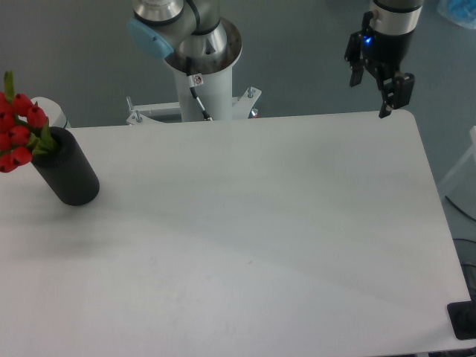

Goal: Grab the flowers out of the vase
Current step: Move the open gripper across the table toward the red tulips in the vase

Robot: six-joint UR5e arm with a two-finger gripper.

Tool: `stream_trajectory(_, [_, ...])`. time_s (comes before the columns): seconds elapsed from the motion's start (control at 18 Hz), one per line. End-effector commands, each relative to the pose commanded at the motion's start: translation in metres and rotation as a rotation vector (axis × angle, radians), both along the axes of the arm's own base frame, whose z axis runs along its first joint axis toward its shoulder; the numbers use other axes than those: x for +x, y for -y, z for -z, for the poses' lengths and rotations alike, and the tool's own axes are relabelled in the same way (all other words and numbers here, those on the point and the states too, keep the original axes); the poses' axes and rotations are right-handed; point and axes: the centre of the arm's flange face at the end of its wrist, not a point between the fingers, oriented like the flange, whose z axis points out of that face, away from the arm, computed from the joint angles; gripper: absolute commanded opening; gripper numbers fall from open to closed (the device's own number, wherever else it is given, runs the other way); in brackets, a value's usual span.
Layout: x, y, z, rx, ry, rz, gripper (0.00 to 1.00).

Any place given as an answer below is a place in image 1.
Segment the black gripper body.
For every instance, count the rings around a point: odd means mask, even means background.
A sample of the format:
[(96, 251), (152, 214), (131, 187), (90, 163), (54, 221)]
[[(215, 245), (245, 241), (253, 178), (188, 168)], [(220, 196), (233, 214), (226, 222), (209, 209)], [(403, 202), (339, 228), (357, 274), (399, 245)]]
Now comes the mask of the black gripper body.
[(399, 65), (414, 33), (414, 13), (369, 10), (361, 26), (361, 56), (364, 67), (375, 78), (388, 80)]

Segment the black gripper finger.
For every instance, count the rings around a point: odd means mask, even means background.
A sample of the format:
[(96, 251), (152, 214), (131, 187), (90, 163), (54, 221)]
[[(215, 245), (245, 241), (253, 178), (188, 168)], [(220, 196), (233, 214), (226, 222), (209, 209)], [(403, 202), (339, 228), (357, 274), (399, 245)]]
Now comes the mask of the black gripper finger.
[(410, 103), (415, 84), (412, 73), (402, 72), (398, 66), (377, 66), (376, 82), (382, 95), (380, 118), (386, 118), (393, 110)]
[(359, 85), (364, 75), (364, 60), (361, 51), (362, 37), (361, 31), (352, 33), (344, 54), (344, 59), (349, 63), (351, 70), (350, 87)]

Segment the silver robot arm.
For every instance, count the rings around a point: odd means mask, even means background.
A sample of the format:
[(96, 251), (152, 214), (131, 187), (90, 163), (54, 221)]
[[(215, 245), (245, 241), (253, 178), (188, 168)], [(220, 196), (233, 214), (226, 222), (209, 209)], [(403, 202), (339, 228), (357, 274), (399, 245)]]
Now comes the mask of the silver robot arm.
[[(382, 96), (380, 118), (410, 103), (415, 76), (400, 70), (417, 27), (422, 1), (371, 1), (360, 30), (350, 35), (344, 59), (350, 86), (365, 72)], [(242, 38), (221, 17), (218, 1), (133, 1), (127, 30), (145, 53), (175, 72), (181, 119), (215, 121), (255, 116), (260, 91), (247, 89), (234, 99), (232, 68), (242, 53)]]

